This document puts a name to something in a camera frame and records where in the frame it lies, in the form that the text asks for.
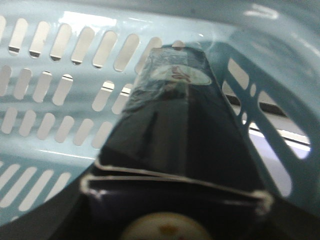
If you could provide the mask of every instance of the basket slot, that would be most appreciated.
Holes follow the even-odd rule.
[[[264,99],[270,99],[272,102],[273,99],[264,91],[261,91],[260,94],[259,94],[259,97],[258,97],[258,102],[261,103]],[[284,142],[288,145],[288,147],[291,148],[291,150],[294,152],[294,154],[300,158],[300,159],[304,159],[308,156],[309,152],[310,152],[310,147],[309,147],[309,144],[310,144],[310,140],[309,140],[309,137],[294,123],[294,121],[292,121],[285,113],[283,110],[281,110],[281,112],[284,114],[284,116],[287,118],[286,121],[288,122],[288,124],[290,124],[291,126],[293,126],[294,129],[298,130],[299,133],[302,133],[302,135],[300,134],[296,134],[296,133],[290,133],[288,131],[285,131],[284,134],[281,134],[282,133],[282,129],[279,129],[278,132],[280,133],[279,135],[282,136]],[[269,120],[269,122],[273,125],[273,120],[270,118],[270,116],[268,114],[264,114],[265,117]],[[292,141],[299,141],[300,144],[302,144],[303,142],[305,143],[305,147],[304,149],[307,149],[307,151],[300,151],[299,148],[295,147],[296,144],[292,143]]]
[[[65,116],[60,127],[58,128],[58,131],[56,132],[54,139],[58,143],[63,143],[74,124],[75,120],[71,116]]]
[[[90,27],[85,27],[82,30],[71,57],[75,65],[82,63],[94,37],[95,32]]]
[[[107,100],[110,97],[112,91],[115,89],[115,85],[111,81],[105,81],[99,90],[98,94],[92,103],[92,109],[96,112],[100,112],[106,106]]]
[[[66,50],[69,39],[72,35],[71,26],[62,24],[55,38],[50,56],[53,61],[59,61]]]
[[[73,138],[73,143],[77,146],[81,146],[86,140],[93,126],[94,122],[91,119],[84,119]]]
[[[41,21],[38,24],[36,32],[33,37],[33,41],[29,48],[29,54],[32,58],[40,57],[41,51],[45,45],[50,26],[47,22]]]
[[[227,81],[224,81],[222,84],[222,92],[227,96],[227,100],[230,105],[239,106],[239,107],[232,106],[232,109],[235,115],[239,115],[240,109],[241,109],[241,101],[239,100],[235,92],[232,90],[230,85],[227,83]]]
[[[248,115],[247,115],[247,113],[245,111],[243,111],[242,115],[241,115],[241,120],[242,120],[241,122],[242,122],[243,125],[246,125],[247,119],[248,119]]]
[[[118,72],[123,72],[128,65],[130,59],[135,53],[140,43],[139,37],[136,34],[131,34],[126,39],[122,49],[120,50],[115,62],[114,69]]]
[[[52,102],[57,106],[62,106],[71,89],[73,78],[69,74],[64,74],[59,82],[58,87],[53,95]]]
[[[15,182],[12,188],[7,192],[7,194],[2,198],[0,201],[0,208],[7,208],[9,207],[19,193],[23,190],[32,176],[36,173],[37,168],[32,166],[28,167],[24,173],[20,176],[20,178]]]
[[[256,127],[256,129],[249,130],[249,137],[281,195],[289,196],[292,191],[291,177],[263,133]]]
[[[24,99],[31,77],[32,72],[29,69],[24,68],[20,71],[18,82],[16,83],[13,91],[13,96],[16,99]]]
[[[140,74],[144,65],[145,65],[145,62],[147,60],[147,57],[149,56],[150,54],[150,51],[151,49],[153,48],[161,48],[162,47],[162,41],[159,37],[153,37],[151,38],[151,40],[149,41],[148,45],[146,46],[143,54],[141,55],[140,57],[140,60],[138,61],[138,63],[136,64],[135,66],[135,72],[137,74]]]
[[[23,137],[27,137],[30,133],[31,128],[33,127],[36,121],[36,113],[32,110],[26,111],[22,124],[19,129],[19,134]]]
[[[44,118],[36,134],[38,139],[45,140],[47,138],[51,128],[55,124],[55,121],[56,121],[56,118],[52,113],[48,112],[44,115]]]
[[[29,191],[27,196],[21,202],[18,208],[20,211],[25,212],[32,207],[32,205],[35,203],[40,193],[43,191],[43,189],[45,188],[45,186],[53,176],[53,174],[54,174],[53,170],[46,170],[42,173],[42,175],[36,181],[36,183],[34,184],[32,189]]]
[[[117,34],[114,31],[107,31],[96,51],[92,64],[96,68],[102,68],[114,48],[117,41]]]
[[[7,184],[7,182],[10,181],[13,175],[15,175],[19,168],[19,164],[12,164],[2,173],[0,176],[0,191]]]
[[[52,187],[47,197],[45,198],[44,202],[48,201],[49,199],[54,197],[57,193],[59,193],[62,189],[64,189],[70,178],[71,178],[70,172],[62,173],[57,179],[57,181],[55,182],[54,186]]]
[[[131,89],[133,85],[132,84],[126,84],[122,90],[117,99],[114,102],[114,105],[112,106],[111,110],[114,114],[120,114],[124,106],[126,105],[128,101],[128,97],[130,95]]]
[[[38,83],[35,87],[35,90],[33,92],[33,100],[36,101],[37,103],[42,103],[47,91],[50,87],[50,83],[52,80],[52,74],[48,71],[43,71],[38,79]]]
[[[245,90],[249,85],[249,75],[232,59],[229,59],[228,70],[234,79]]]
[[[109,133],[112,130],[112,123],[105,121],[101,124],[98,132],[96,133],[94,139],[92,140],[92,147],[99,149],[102,147],[102,145],[105,143]]]
[[[254,97],[256,95],[256,92],[257,92],[257,86],[255,83],[253,83],[250,88],[250,96]]]
[[[4,65],[0,72],[0,96],[4,96],[6,94],[10,76],[11,67]]]
[[[17,109],[15,109],[14,107],[8,108],[2,122],[2,126],[1,126],[2,132],[4,132],[5,134],[11,133],[12,128],[16,122],[17,114],[18,114]]]
[[[28,23],[24,18],[19,18],[16,21],[16,25],[8,47],[10,54],[14,56],[18,55],[22,42],[25,38],[27,28]]]
[[[7,23],[7,21],[6,21],[5,17],[0,15],[0,41],[2,39],[2,35],[4,34],[6,23]]]

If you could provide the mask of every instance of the white label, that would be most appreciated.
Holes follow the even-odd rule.
[[[192,85],[209,85],[212,83],[210,77],[202,71],[186,65],[163,65],[151,73],[155,80],[167,80]]]
[[[120,240],[213,240],[195,220],[178,213],[157,212],[131,223]]]

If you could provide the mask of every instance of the light blue plastic basket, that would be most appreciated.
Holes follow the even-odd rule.
[[[280,195],[250,141],[253,122],[290,176],[285,198],[320,217],[318,3],[5,0],[0,6],[0,225],[48,201],[87,169],[148,50],[173,43],[205,51],[221,87],[227,82],[241,101],[235,116],[268,189]],[[55,46],[57,36],[67,39],[64,50],[63,41]],[[248,75],[245,87],[228,70],[230,58]],[[260,110],[262,91],[307,135],[304,159]],[[76,199],[56,205],[61,219]]]

